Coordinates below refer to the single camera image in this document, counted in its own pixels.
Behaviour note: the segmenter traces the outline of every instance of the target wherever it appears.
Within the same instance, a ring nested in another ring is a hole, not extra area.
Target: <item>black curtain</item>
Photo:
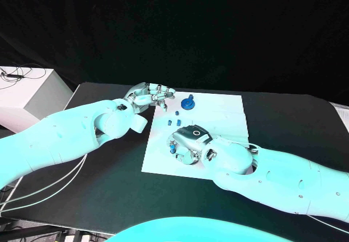
[[[311,94],[349,105],[347,1],[0,3],[0,65],[82,82]]]

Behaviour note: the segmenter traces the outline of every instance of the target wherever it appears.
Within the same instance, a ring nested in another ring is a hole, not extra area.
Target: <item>light blue robot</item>
[[[128,129],[141,132],[147,120],[138,115],[149,105],[165,111],[174,89],[139,83],[122,99],[103,100],[44,117],[23,132],[0,139],[0,188],[31,171],[82,157]],[[201,161],[216,185],[272,208],[349,221],[349,174],[291,154],[211,138],[203,128],[188,126],[174,132],[167,144],[187,148],[173,155],[184,164]],[[253,164],[256,170],[245,175]],[[285,241],[245,226],[203,218],[165,218],[136,225],[116,241]]]

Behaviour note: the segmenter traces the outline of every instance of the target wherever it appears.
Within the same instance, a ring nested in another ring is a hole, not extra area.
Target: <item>white paper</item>
[[[194,97],[194,108],[183,110],[180,102],[188,97],[188,94]],[[184,165],[171,157],[165,141],[178,128],[187,125],[199,125],[207,130],[213,138],[220,135],[227,139],[248,143],[240,96],[175,92],[175,98],[167,99],[165,103],[167,112],[155,107],[141,171],[210,179],[200,161],[194,165]]]

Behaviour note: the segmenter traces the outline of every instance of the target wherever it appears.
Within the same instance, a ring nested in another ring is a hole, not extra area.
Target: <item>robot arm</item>
[[[165,111],[164,99],[174,98],[174,92],[165,86],[142,82],[122,99],[60,111],[0,139],[0,188],[34,170],[77,159],[129,129],[139,133],[147,120],[138,113],[148,105],[158,105]]]
[[[170,135],[167,145],[183,164],[196,164],[199,157],[222,189],[284,212],[349,222],[346,172],[292,154],[261,147],[246,149],[232,140],[211,138],[199,126],[180,128]],[[253,172],[246,174],[250,166]]]

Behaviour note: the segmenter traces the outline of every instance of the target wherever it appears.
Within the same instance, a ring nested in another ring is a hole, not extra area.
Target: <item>black tabletop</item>
[[[66,108],[122,98],[131,86],[80,84]],[[180,89],[177,91],[242,96],[249,142],[295,154],[318,164],[349,171],[349,133],[327,101],[308,95]],[[43,203],[4,217],[116,233],[148,220],[196,216],[263,230],[294,241],[347,241],[349,235],[305,215],[284,213],[224,191],[210,180],[141,172],[154,107],[141,113],[148,124],[89,153],[80,173],[63,191]],[[24,176],[12,198],[56,181],[76,161],[46,167]],[[47,197],[66,183],[5,208]],[[341,229],[349,224],[321,218]]]

